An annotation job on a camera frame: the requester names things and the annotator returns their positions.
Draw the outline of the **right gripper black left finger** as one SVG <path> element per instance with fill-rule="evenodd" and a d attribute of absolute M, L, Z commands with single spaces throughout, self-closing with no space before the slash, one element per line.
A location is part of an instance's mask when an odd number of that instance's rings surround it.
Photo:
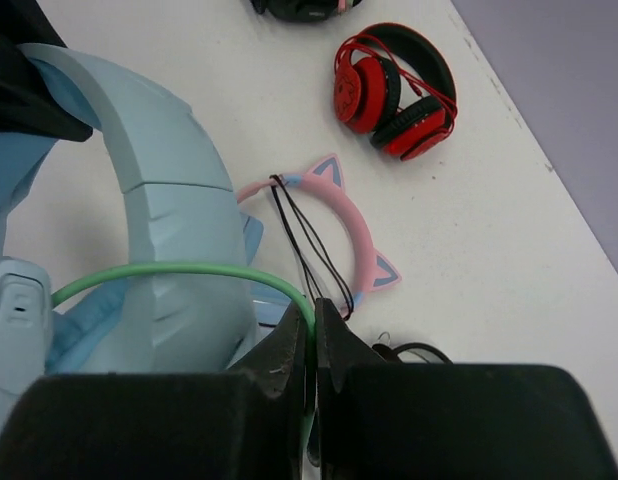
<path fill-rule="evenodd" d="M 42 378 L 0 435 L 0 479 L 297 479 L 308 334 L 289 307 L 222 373 Z"/>

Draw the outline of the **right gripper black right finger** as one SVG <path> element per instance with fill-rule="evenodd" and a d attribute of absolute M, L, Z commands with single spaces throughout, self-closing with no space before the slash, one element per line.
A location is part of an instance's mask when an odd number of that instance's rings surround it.
<path fill-rule="evenodd" d="M 398 363 L 316 305 L 325 479 L 618 479 L 589 398 L 549 365 Z"/>

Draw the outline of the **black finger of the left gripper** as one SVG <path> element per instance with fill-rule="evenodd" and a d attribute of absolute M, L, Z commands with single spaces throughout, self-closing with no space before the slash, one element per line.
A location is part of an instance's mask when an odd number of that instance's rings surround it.
<path fill-rule="evenodd" d="M 53 99 L 25 43 L 63 47 L 64 41 L 35 0 L 0 0 L 0 133 L 16 132 L 74 142 L 93 133 Z"/>

